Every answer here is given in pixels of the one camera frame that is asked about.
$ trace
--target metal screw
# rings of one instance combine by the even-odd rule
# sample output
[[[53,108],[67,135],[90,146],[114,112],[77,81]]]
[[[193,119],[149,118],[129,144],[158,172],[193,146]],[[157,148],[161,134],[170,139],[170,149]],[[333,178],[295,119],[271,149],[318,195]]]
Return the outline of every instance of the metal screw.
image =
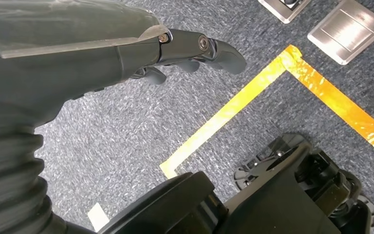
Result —
[[[158,36],[158,40],[161,43],[166,43],[168,40],[170,40],[170,38],[168,37],[167,33],[164,33]]]
[[[200,50],[202,51],[206,51],[208,49],[208,38],[204,35],[201,35],[199,37],[199,47],[200,47]]]

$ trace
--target metal floor plate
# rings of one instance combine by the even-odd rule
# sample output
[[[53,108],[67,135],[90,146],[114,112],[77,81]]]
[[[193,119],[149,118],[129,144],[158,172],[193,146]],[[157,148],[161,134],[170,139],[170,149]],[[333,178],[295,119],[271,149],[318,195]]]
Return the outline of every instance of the metal floor plate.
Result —
[[[346,65],[374,42],[374,13],[354,0],[343,0],[307,37]]]
[[[283,23],[290,23],[311,0],[299,0],[295,4],[286,5],[283,0],[259,0],[273,15]]]

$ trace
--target brushed metal panel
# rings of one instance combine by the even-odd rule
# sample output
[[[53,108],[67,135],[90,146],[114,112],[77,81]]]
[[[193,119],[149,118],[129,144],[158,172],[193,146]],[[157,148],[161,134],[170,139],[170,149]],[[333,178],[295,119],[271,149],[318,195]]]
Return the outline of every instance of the brushed metal panel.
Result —
[[[349,51],[356,49],[373,33],[343,11],[338,11],[322,30]]]
[[[346,65],[374,42],[374,13],[354,0],[343,0],[307,37]]]

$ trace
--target white tape piece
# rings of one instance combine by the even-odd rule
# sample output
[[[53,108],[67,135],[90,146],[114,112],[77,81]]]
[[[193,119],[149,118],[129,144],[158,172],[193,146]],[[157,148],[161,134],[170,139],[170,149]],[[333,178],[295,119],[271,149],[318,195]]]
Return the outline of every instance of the white tape piece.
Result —
[[[98,202],[88,212],[88,218],[90,218],[90,221],[93,224],[94,230],[96,232],[101,230],[101,228],[110,221]]]

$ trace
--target yellow tape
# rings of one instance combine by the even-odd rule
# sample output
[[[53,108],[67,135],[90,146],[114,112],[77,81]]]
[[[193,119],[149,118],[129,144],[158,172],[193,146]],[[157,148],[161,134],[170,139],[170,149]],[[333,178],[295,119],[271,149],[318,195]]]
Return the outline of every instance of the yellow tape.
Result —
[[[300,54],[294,46],[288,51]],[[289,57],[292,59],[283,63],[286,70],[374,147],[374,119],[307,62],[300,57]]]
[[[167,178],[177,176],[174,171],[184,160],[196,151],[204,142],[222,128],[231,118],[242,110],[249,102],[274,82],[286,69],[283,56],[287,59],[288,52],[283,51],[240,92],[238,92],[222,109],[192,135],[171,157],[160,165]]]
[[[177,176],[175,169],[204,142],[229,122],[240,110],[288,70],[339,117],[374,146],[374,119],[326,80],[293,45],[288,46],[222,109],[192,135],[171,157],[160,165],[167,178]]]

